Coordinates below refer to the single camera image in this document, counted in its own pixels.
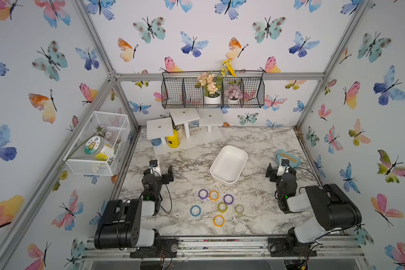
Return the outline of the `purple tape roll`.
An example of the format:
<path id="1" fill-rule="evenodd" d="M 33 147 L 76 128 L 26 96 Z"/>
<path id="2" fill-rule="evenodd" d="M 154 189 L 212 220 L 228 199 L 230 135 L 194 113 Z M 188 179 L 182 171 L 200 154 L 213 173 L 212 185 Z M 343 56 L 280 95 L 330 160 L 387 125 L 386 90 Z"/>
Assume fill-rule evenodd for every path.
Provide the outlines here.
<path id="1" fill-rule="evenodd" d="M 201 189 L 201 190 L 198 192 L 198 197 L 199 197 L 201 200 L 205 200 L 205 199 L 207 199 L 207 198 L 209 197 L 209 192 L 208 192 L 206 189 Z"/>
<path id="2" fill-rule="evenodd" d="M 234 197 L 231 194 L 225 194 L 223 197 L 223 202 L 226 205 L 232 205 L 234 203 Z"/>

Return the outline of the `orange tape roll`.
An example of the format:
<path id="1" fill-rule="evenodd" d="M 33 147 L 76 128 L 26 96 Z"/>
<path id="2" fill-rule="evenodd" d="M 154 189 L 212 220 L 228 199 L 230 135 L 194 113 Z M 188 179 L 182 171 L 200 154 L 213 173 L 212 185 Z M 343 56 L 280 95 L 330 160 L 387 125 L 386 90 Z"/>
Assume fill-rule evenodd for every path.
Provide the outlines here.
<path id="1" fill-rule="evenodd" d="M 209 199 L 211 201 L 217 201 L 219 199 L 219 193 L 217 191 L 211 191 L 209 193 Z"/>
<path id="2" fill-rule="evenodd" d="M 216 215 L 213 218 L 213 223 L 216 227 L 223 227 L 225 225 L 225 219 L 222 215 Z"/>

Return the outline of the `pale green tape roll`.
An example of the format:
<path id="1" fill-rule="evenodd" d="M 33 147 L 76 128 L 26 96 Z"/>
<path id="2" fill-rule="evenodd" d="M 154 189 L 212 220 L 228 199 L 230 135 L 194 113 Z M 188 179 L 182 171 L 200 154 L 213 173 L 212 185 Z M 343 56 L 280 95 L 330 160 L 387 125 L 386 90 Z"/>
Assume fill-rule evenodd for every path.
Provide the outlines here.
<path id="1" fill-rule="evenodd" d="M 244 207 L 242 205 L 240 205 L 240 204 L 235 206 L 235 213 L 237 215 L 243 215 L 244 210 L 245 210 Z"/>

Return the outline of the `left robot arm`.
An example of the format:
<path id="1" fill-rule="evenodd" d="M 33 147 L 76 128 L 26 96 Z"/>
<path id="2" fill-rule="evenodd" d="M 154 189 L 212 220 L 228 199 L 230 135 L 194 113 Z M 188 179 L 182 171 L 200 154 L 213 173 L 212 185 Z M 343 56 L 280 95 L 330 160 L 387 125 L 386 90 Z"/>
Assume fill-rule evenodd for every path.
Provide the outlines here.
<path id="1" fill-rule="evenodd" d="M 94 236 L 96 249 L 154 248 L 163 243 L 157 229 L 141 227 L 141 219 L 154 217 L 162 207 L 162 187 L 174 181 L 173 167 L 161 174 L 157 167 L 144 171 L 143 192 L 137 199 L 108 201 Z"/>

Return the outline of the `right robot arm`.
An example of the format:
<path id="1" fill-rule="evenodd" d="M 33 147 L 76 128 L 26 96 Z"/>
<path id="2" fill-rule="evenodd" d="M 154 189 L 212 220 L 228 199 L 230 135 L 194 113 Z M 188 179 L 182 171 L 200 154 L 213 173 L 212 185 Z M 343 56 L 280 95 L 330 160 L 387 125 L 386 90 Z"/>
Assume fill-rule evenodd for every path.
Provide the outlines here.
<path id="1" fill-rule="evenodd" d="M 347 230 L 362 221 L 360 210 L 336 185 L 306 186 L 298 189 L 297 171 L 287 163 L 274 169 L 269 165 L 265 176 L 276 184 L 275 197 L 280 210 L 285 214 L 313 211 L 313 217 L 304 224 L 289 230 L 290 246 L 310 244 L 331 232 Z"/>

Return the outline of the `white storage box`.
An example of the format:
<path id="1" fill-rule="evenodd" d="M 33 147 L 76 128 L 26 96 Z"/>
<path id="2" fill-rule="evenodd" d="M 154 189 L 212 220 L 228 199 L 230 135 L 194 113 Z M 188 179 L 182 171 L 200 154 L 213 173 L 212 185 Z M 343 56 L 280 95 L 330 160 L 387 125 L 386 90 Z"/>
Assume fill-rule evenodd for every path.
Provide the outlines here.
<path id="1" fill-rule="evenodd" d="M 215 181 L 233 186 L 246 165 L 248 154 L 235 146 L 224 146 L 210 167 L 210 175 Z"/>

